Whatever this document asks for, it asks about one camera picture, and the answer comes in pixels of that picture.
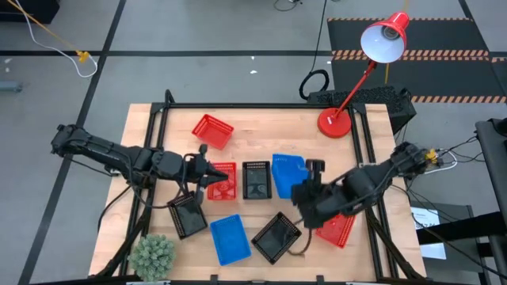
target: desk lamp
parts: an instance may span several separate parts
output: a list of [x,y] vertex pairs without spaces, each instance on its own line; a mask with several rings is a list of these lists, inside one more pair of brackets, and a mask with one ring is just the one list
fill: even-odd
[[349,133],[351,121],[349,114],[344,112],[345,107],[377,63],[392,63],[403,55],[406,48],[405,29],[408,25],[409,16],[404,12],[397,12],[387,20],[376,22],[364,30],[360,41],[361,49],[370,59],[368,68],[340,108],[327,108],[318,117],[318,129],[324,135],[340,138]]

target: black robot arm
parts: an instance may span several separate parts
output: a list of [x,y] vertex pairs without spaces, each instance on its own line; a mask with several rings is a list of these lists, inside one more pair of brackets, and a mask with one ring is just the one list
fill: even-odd
[[386,161],[351,169],[329,184],[321,183],[324,161],[307,160],[309,177],[302,184],[292,186],[292,202],[309,229],[322,227],[338,214],[355,215],[375,205],[393,177],[415,177],[423,173],[430,163],[426,152],[404,142]]
[[[136,188],[145,188],[151,177],[162,180],[190,182],[198,188],[206,188],[215,182],[227,180],[227,175],[216,170],[204,155],[208,148],[201,145],[198,154],[186,154],[189,161],[171,151],[139,146],[121,146],[91,135],[76,125],[59,125],[58,133],[51,141],[52,153],[81,154],[100,162],[107,170],[118,170]],[[202,193],[196,195],[202,201]]]

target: wooden tabletop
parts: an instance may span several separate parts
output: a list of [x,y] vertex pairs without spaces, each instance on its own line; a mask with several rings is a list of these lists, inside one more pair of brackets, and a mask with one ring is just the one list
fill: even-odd
[[[142,146],[147,131],[149,104],[132,104],[128,112],[121,144]],[[395,141],[385,105],[367,105],[368,122],[376,159],[381,162],[391,154]],[[255,108],[173,108],[169,111],[164,148],[179,154],[196,153],[202,143],[191,134],[203,114],[210,114],[234,127],[231,140],[223,150],[208,148],[211,162],[271,161],[273,153],[297,154],[304,158],[326,161],[324,181],[331,181],[356,166],[353,141],[350,134],[341,139],[329,139],[317,128],[319,109],[255,109]],[[360,119],[363,154],[366,153]],[[155,144],[157,132],[154,132]],[[300,219],[290,200],[279,199],[273,185],[273,198],[244,200],[242,175],[237,173],[238,194],[235,201],[211,201],[205,198],[202,208],[208,223],[229,215],[240,214],[248,239],[252,239],[278,212],[292,221]],[[404,188],[401,179],[394,184]],[[107,202],[125,188],[125,180],[112,179]],[[155,192],[155,205],[163,205],[174,198],[177,185],[159,180]],[[93,253],[90,274],[100,271],[118,250],[125,239],[133,194],[129,192],[105,215]],[[414,221],[406,195],[397,190],[386,191],[384,196],[391,236],[403,256],[416,271],[425,275],[425,267],[417,242]],[[300,226],[303,235],[291,247],[299,251],[307,242],[307,230]],[[183,241],[178,239],[168,210],[153,210],[150,232],[165,234],[175,242],[177,258],[168,276],[172,280],[209,280],[216,274],[219,280],[314,281],[323,275],[326,281],[374,281],[370,242],[364,213],[357,216],[347,245],[340,249],[320,237],[314,237],[304,256],[284,254],[271,265],[251,244],[252,256],[227,266],[220,266],[209,228]],[[383,258],[383,274],[389,276],[385,248],[379,240]]]

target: gray floor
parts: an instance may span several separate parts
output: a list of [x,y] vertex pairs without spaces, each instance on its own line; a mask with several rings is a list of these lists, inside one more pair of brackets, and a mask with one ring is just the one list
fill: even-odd
[[[503,0],[468,0],[491,51],[507,51]],[[83,50],[101,50],[118,0],[62,0],[50,28]],[[128,0],[112,43],[113,50],[312,50],[323,0],[305,1],[291,12],[276,12],[272,0]],[[385,17],[403,0],[329,2],[329,17]],[[457,0],[411,0],[412,17],[463,17]],[[39,28],[36,38],[64,48]],[[0,23],[0,50],[39,50],[25,25]],[[329,50],[327,29],[321,50]],[[58,124],[76,121],[89,79],[79,78],[61,57],[0,58],[0,79],[20,80],[19,94],[0,95],[0,151],[4,182],[0,199],[0,276],[16,283],[21,274],[61,159],[50,155]],[[327,57],[317,68],[330,69]],[[85,127],[120,140],[131,103],[161,101],[170,88],[184,102],[300,102],[299,83],[311,57],[109,57]],[[322,83],[316,78],[307,89]],[[418,115],[406,139],[421,146],[449,147],[472,136],[474,122],[505,117],[504,104],[416,104]],[[476,154],[478,145],[463,154]],[[474,177],[463,180],[459,177]],[[96,238],[97,218],[105,204],[109,179],[71,166],[32,282],[82,278]],[[486,167],[480,163],[421,177],[414,189],[441,203],[471,204],[475,214],[497,208]],[[429,268],[439,279],[469,280]]]

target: blue plastic basket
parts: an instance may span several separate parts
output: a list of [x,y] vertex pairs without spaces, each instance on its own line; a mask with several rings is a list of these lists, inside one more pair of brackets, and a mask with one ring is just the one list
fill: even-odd
[[291,199],[292,185],[308,178],[304,158],[298,155],[274,154],[271,170],[276,192],[281,199]]
[[220,265],[228,265],[252,255],[239,215],[210,223]]

